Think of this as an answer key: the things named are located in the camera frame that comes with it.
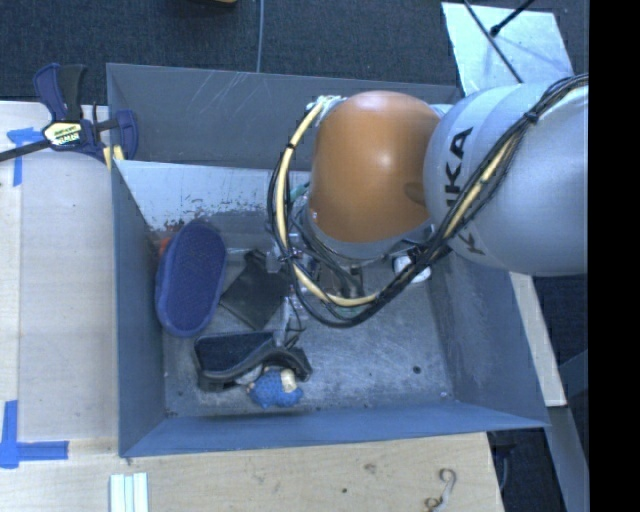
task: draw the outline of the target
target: gray bin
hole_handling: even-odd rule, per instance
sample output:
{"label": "gray bin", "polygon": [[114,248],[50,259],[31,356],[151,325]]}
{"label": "gray bin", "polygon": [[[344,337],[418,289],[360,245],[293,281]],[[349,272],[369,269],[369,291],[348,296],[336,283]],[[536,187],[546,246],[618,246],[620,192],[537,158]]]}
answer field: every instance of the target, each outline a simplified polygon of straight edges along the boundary
{"label": "gray bin", "polygon": [[[264,189],[314,97],[384,88],[431,104],[455,103],[455,88],[132,65],[108,66],[108,80],[111,109],[132,109],[141,135],[136,160],[112,172],[121,456],[547,424],[508,273],[454,254],[360,326],[330,329],[309,320],[299,346],[314,374],[291,409],[263,410],[242,388],[200,390],[193,340],[164,333],[155,315],[153,240],[202,213],[188,200],[194,193],[206,197],[200,208],[231,253],[225,286],[242,269],[242,249],[268,246],[264,196],[221,205]],[[312,140],[313,133],[293,163],[300,179],[310,167]],[[220,187],[225,179],[232,185]],[[381,284],[390,272],[382,265],[371,271]],[[238,322],[218,308],[208,332],[242,329]]]}

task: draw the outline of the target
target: blue tape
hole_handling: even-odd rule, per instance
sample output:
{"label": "blue tape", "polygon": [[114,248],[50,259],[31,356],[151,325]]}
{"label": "blue tape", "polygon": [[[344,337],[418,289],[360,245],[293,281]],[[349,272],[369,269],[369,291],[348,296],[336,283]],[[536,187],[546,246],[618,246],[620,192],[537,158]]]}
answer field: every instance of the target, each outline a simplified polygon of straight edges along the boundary
{"label": "blue tape", "polygon": [[2,442],[0,442],[0,468],[15,469],[22,461],[66,460],[69,458],[69,441],[19,443],[18,401],[4,404]]}
{"label": "blue tape", "polygon": [[[7,137],[13,142],[16,147],[23,146],[24,144],[31,144],[32,142],[39,142],[44,139],[42,133],[34,130],[32,127],[21,128],[19,130],[10,130],[7,132]],[[22,157],[19,156],[15,159],[13,164],[13,186],[17,187],[22,183]]]}

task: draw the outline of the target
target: wire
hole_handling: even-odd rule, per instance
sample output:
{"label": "wire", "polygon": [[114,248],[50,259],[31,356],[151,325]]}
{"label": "wire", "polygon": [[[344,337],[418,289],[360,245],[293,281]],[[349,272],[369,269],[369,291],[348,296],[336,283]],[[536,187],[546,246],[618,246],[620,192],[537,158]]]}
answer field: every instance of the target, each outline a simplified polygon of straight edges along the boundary
{"label": "wire", "polygon": [[[288,166],[302,134],[309,127],[313,119],[322,110],[323,101],[319,98],[316,104],[309,110],[302,123],[294,133],[291,141],[282,154],[279,163],[274,170],[269,184],[269,196],[267,209],[272,223],[275,220],[276,228],[273,230],[278,246],[295,275],[294,289],[300,302],[307,311],[320,322],[331,327],[353,327],[358,325],[380,311],[386,304],[397,297],[417,276],[428,266],[444,257],[449,252],[447,243],[455,237],[478,214],[479,211],[493,197],[502,183],[517,149],[532,124],[538,120],[570,91],[584,87],[588,84],[588,74],[563,78],[547,88],[538,102],[525,112],[514,124],[512,124],[498,139],[494,146],[487,152],[482,162],[471,174],[457,199],[450,206],[447,214],[441,222],[434,236],[424,246],[416,246],[413,251],[413,264],[407,265],[395,278],[377,294],[360,297],[357,299],[345,299],[326,293],[318,287],[307,271],[295,261],[290,251],[289,233],[287,231],[287,212],[285,199],[285,181]],[[325,309],[337,319],[327,319],[312,306],[301,290],[303,284],[314,296],[320,299]],[[360,311],[353,316],[345,316],[336,310],[336,307],[359,308]]]}
{"label": "wire", "polygon": [[260,21],[258,23],[258,62],[256,64],[256,73],[260,73],[262,66],[262,39],[264,35],[264,0],[260,0]]}
{"label": "wire", "polygon": [[514,67],[511,65],[511,63],[509,62],[505,54],[502,53],[502,50],[498,47],[496,42],[493,40],[493,37],[491,37],[491,34],[489,34],[485,26],[482,24],[482,22],[480,21],[480,18],[478,18],[478,15],[472,9],[471,4],[469,4],[468,0],[464,0],[464,6],[467,8],[467,11],[469,11],[469,14],[471,14],[471,17],[476,22],[478,27],[480,27],[480,30],[485,35],[489,43],[491,43],[491,46],[493,46],[494,50],[498,52],[498,55],[502,59],[502,62],[504,62],[505,65],[509,68],[509,71],[511,71],[511,74],[515,77],[515,79],[518,81],[519,84],[523,83],[522,78],[520,77],[518,72],[514,69]]}

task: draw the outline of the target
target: black object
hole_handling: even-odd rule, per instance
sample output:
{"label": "black object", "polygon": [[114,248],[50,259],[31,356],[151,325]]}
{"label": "black object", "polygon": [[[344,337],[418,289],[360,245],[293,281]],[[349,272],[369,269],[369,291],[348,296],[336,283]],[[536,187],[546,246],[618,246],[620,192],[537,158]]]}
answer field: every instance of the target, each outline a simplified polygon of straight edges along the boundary
{"label": "black object", "polygon": [[485,35],[485,37],[487,38],[487,40],[489,41],[491,46],[493,46],[493,49],[497,52],[497,54],[500,57],[500,59],[502,59],[502,62],[504,62],[505,66],[507,66],[507,68],[509,68],[509,71],[511,71],[511,74],[518,81],[518,83],[519,84],[523,83],[524,80],[522,80],[522,77],[518,74],[518,72],[511,65],[511,62],[509,62],[509,59],[507,59],[505,54],[502,53],[502,50],[498,47],[496,42],[493,40],[492,35],[489,34],[489,32],[487,31],[485,26],[482,24],[482,21],[480,21],[480,18],[478,18],[478,15],[476,14],[476,12],[471,7],[471,4],[469,4],[468,0],[463,0],[463,1],[464,1],[464,6],[467,8],[467,11],[469,11],[469,14],[473,18],[473,20],[476,22],[476,24],[478,25],[478,27],[480,28],[482,33]]}
{"label": "black object", "polygon": [[493,27],[491,27],[491,30],[489,30],[489,33],[493,36],[496,37],[498,35],[498,33],[511,21],[513,20],[515,17],[517,17],[522,11],[524,11],[527,7],[529,7],[533,2],[535,2],[535,0],[527,0],[525,3],[523,3],[520,7],[518,7],[515,11],[513,11],[511,14],[509,14],[509,16],[507,16],[505,19],[503,19],[500,23],[495,24]]}
{"label": "black object", "polygon": [[222,294],[220,305],[254,330],[262,330],[289,293],[290,279],[281,269],[267,271],[265,256],[251,251],[245,254],[246,267]]}
{"label": "black object", "polygon": [[304,351],[276,345],[271,331],[202,336],[196,340],[194,349],[198,386],[204,391],[233,387],[236,379],[260,364],[290,368],[302,381],[312,373]]}

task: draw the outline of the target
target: silver cylinder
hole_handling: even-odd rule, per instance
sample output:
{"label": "silver cylinder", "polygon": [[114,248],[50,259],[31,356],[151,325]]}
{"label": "silver cylinder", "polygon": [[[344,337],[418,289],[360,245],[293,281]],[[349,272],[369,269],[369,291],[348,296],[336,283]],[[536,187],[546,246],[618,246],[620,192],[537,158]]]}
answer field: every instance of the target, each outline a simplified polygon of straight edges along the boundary
{"label": "silver cylinder", "polygon": [[[549,85],[479,92],[447,112],[423,174],[436,225],[490,148]],[[587,271],[588,104],[588,86],[571,91],[528,129],[496,193],[449,242],[455,252],[530,275]]]}

